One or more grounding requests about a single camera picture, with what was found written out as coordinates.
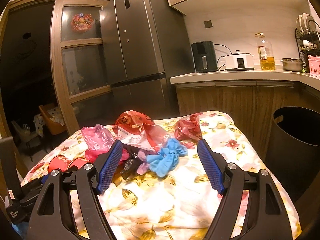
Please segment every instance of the wall socket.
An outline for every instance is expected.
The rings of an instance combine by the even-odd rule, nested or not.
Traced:
[[[211,21],[204,21],[204,27],[207,29],[207,28],[212,28],[212,22]]]

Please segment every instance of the red paper cup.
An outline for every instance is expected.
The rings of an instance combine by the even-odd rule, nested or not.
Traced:
[[[86,163],[89,163],[90,161],[82,158],[82,157],[77,157],[75,159],[72,160],[71,163],[69,163],[68,169],[71,168],[72,166],[76,166],[78,167],[78,169],[80,169],[83,165],[85,165]]]
[[[56,169],[60,169],[62,172],[64,172],[68,169],[70,163],[71,160],[67,157],[63,155],[57,155],[49,162],[48,173],[51,173],[53,170]]]

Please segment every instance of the red plastic bag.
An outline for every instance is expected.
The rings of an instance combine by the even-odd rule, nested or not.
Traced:
[[[202,139],[199,125],[199,116],[203,113],[191,114],[182,117],[174,124],[174,137],[181,141],[191,139],[196,142]]]
[[[84,156],[91,162],[94,162],[99,154],[108,152],[115,141],[111,132],[101,124],[83,127],[81,134],[88,145]]]
[[[149,116],[133,110],[118,117],[113,131],[122,143],[153,152],[157,152],[169,138],[166,130]]]

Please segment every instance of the ceiling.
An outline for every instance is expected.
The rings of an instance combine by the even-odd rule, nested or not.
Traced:
[[[0,57],[1,91],[17,90],[51,76],[50,27],[53,2],[9,14]],[[25,33],[31,37],[23,39]]]

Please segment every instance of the wooden door frame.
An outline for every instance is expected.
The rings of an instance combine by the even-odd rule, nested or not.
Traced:
[[[80,129],[72,104],[90,97],[111,92],[110,85],[92,89],[76,95],[69,95],[67,78],[63,69],[62,49],[79,46],[101,45],[102,38],[61,41],[61,17],[64,6],[95,6],[104,7],[110,0],[56,0],[53,7],[51,22],[51,66],[53,84],[60,105],[60,111],[65,119],[69,135]]]
[[[15,11],[17,9],[30,6],[37,3],[42,2],[48,2],[48,1],[55,1],[55,0],[14,0],[10,1],[6,8],[4,9],[2,13],[2,18],[0,19],[0,60],[1,60],[1,47],[4,37],[4,31],[5,27],[8,21],[9,13],[12,11]],[[6,120],[5,114],[4,114],[4,107],[2,103],[2,97],[1,97],[1,90],[0,90],[0,134],[2,138],[6,138],[8,136],[11,136],[8,122]],[[17,170],[20,173],[20,175],[24,178],[26,174],[28,173],[28,169],[26,168],[25,164],[23,163],[21,156],[17,150],[15,149],[16,154],[16,163],[17,163]]]

